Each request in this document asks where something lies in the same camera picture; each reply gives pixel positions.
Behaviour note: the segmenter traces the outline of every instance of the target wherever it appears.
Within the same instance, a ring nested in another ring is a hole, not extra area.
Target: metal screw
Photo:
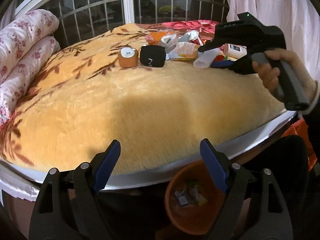
[[[271,175],[271,170],[269,170],[269,169],[264,169],[263,171],[264,171],[265,174]]]
[[[52,168],[52,169],[49,170],[49,173],[50,173],[51,175],[55,174],[56,172],[57,172],[57,169],[56,169],[56,168]]]
[[[89,167],[89,163],[81,163],[80,168],[85,170]]]
[[[233,164],[232,164],[232,167],[233,167],[234,169],[236,169],[236,170],[239,170],[241,166],[240,166],[239,163],[233,163]]]

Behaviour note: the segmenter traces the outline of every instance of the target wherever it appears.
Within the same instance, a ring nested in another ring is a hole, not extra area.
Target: person's leg
[[[300,136],[280,138],[243,166],[258,172],[269,168],[279,184],[289,212],[302,208],[309,174],[307,147]]]

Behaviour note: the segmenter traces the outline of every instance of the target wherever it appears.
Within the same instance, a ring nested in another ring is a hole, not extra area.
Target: blue gripper pad
[[[230,161],[224,153],[214,149],[208,139],[200,142],[200,155],[217,189],[229,191],[228,176]]]
[[[92,170],[93,178],[94,178],[92,189],[94,190],[94,192],[98,192],[99,190],[104,189],[114,167],[116,166],[116,163],[120,157],[120,153],[121,153],[121,146],[119,141],[113,140],[112,143],[109,145],[108,149],[106,149],[104,153],[99,153],[96,155],[97,160],[94,160],[96,157],[92,160],[92,161],[100,162],[100,165],[97,167],[97,169],[95,171]]]

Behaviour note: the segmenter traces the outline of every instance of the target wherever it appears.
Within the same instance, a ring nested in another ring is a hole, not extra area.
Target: person
[[[274,49],[265,51],[271,60],[285,60],[290,63],[296,73],[304,92],[310,100],[310,106],[301,112],[308,125],[308,137],[318,160],[320,160],[320,86],[313,80],[305,66],[293,51]],[[253,61],[252,67],[261,78],[263,85],[272,95],[279,85],[279,68],[271,68],[270,64],[260,65]],[[267,147],[259,155],[245,163],[244,168],[260,172],[269,168],[273,172],[284,195],[290,216],[298,214],[304,205],[308,188],[308,153],[304,140],[296,135],[282,137]]]

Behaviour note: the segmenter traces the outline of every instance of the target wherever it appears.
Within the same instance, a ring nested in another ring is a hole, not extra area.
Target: finger
[[[260,64],[256,61],[252,61],[252,68],[256,73],[258,73],[258,71],[260,69]]]
[[[266,84],[264,87],[267,88],[271,93],[273,93],[276,90],[278,85],[279,85],[279,79],[277,77],[275,77],[268,84]]]
[[[286,50],[286,49],[273,49],[273,50],[267,50],[264,52],[266,56],[272,60],[285,60],[289,63],[294,63],[297,60],[300,61],[298,55],[294,53],[293,51]]]
[[[269,82],[271,82],[274,78],[278,77],[280,75],[280,70],[276,67],[273,68],[271,71],[267,72],[265,76],[263,77],[263,85],[265,86]]]
[[[261,66],[258,67],[257,69],[257,73],[259,75],[259,78],[261,78],[262,80],[264,79],[264,77],[268,74],[268,72],[270,72],[272,70],[271,66],[269,63],[265,63]]]

